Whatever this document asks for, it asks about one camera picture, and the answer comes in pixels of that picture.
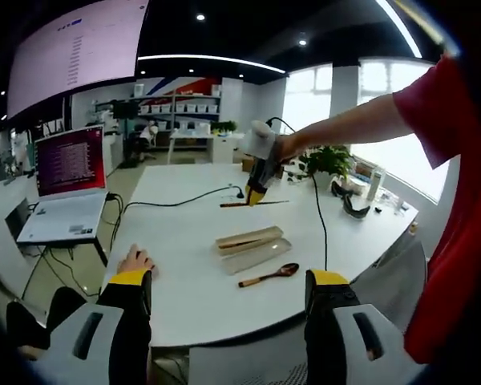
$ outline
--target window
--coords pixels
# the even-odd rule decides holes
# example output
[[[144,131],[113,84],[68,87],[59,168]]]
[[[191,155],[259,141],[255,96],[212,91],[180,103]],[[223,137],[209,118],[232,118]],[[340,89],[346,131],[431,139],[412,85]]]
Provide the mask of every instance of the window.
[[[282,119],[294,130],[329,118],[333,68],[331,64],[294,72],[287,80]],[[292,131],[284,124],[281,133]]]
[[[424,75],[429,63],[397,60],[364,60],[360,70],[358,104],[402,90]],[[434,201],[442,195],[449,162],[433,170],[415,134],[371,144],[354,144],[355,156],[378,164]]]

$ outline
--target wooden spoon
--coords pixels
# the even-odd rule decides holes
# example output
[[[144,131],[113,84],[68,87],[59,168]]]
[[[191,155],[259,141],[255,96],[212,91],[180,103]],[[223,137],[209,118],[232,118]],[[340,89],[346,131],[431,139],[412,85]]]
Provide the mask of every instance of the wooden spoon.
[[[286,265],[283,265],[280,269],[278,269],[275,273],[239,282],[239,287],[247,287],[247,286],[255,285],[258,282],[262,282],[268,278],[273,278],[273,277],[292,277],[298,270],[299,270],[299,265],[297,263],[287,263]]]

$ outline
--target red shirt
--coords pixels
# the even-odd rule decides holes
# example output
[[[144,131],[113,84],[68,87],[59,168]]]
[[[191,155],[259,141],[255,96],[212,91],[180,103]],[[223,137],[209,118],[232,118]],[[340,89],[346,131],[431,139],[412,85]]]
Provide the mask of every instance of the red shirt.
[[[422,78],[394,93],[394,101],[431,167],[461,155],[451,215],[405,335],[411,356],[428,363],[453,331],[481,274],[481,126],[453,59],[440,60]]]

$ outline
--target monitor screen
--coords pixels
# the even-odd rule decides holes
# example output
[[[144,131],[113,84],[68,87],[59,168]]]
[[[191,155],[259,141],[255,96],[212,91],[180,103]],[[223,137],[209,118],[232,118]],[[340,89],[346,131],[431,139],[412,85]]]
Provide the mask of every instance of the monitor screen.
[[[104,188],[102,138],[103,127],[95,126],[38,140],[39,196]]]
[[[34,32],[17,49],[7,117],[61,92],[134,76],[148,0],[104,0]]]

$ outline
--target laptop screen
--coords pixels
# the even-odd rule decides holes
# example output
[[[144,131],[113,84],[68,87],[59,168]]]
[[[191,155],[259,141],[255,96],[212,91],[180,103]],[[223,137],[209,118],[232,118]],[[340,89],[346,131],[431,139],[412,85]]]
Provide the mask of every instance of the laptop screen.
[[[99,126],[37,141],[39,196],[105,188],[102,136]]]

